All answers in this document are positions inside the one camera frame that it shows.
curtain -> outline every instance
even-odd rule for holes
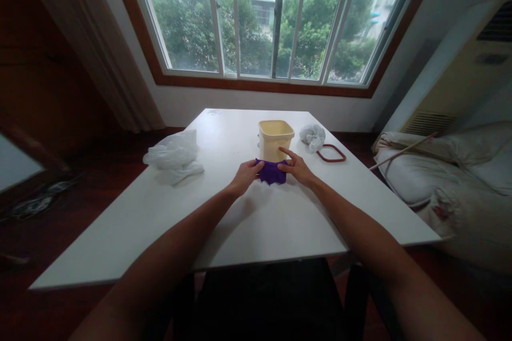
[[[124,130],[165,124],[106,0],[42,0]]]

floor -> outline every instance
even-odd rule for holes
[[[145,169],[141,159],[147,148],[174,132],[168,128],[140,135],[124,133],[97,142],[69,159],[73,169],[85,171],[85,176],[49,210],[23,222],[0,223],[1,251],[30,258],[28,264],[15,269],[0,265],[0,339],[65,340],[105,295],[111,285],[43,292],[27,288]],[[374,164],[370,146],[375,136],[336,136],[365,165]],[[488,339],[510,339],[510,280],[470,267],[428,246],[409,248],[409,253]],[[346,275],[336,279],[342,300],[346,280]],[[388,339],[369,302],[365,340]]]

wooden window frame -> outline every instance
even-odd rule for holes
[[[213,78],[198,76],[177,76],[165,74],[155,48],[153,46],[150,32],[148,30],[144,15],[139,6],[138,0],[123,0],[130,20],[132,22],[135,34],[139,40],[140,46],[146,57],[149,69],[156,85],[160,86],[179,86],[179,87],[197,87],[214,88],[239,91],[256,92],[275,92],[275,93],[294,93],[323,96],[340,96],[352,98],[370,99],[386,72],[396,50],[398,49],[414,15],[418,11],[423,0],[409,0],[408,5],[403,9],[402,15],[397,20],[397,25],[392,36],[388,38],[387,47],[384,47],[380,62],[374,69],[373,75],[368,87],[341,87],[330,85],[299,85],[283,82],[276,82],[276,79],[262,79],[259,81],[240,78]]]

window pane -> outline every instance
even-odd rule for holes
[[[219,0],[224,72],[236,73],[235,14],[233,0]]]
[[[238,0],[240,72],[270,76],[276,0]]]
[[[288,78],[298,10],[299,0],[283,0],[283,13],[281,16],[281,33],[279,36],[279,52],[277,54],[276,77]]]
[[[210,0],[151,0],[174,69],[218,72]]]
[[[362,81],[396,0],[352,0],[329,81]]]
[[[293,77],[317,80],[320,76],[337,4],[338,0],[304,0]]]

wooden door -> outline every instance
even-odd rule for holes
[[[0,0],[0,108],[58,156],[118,129],[40,0]]]

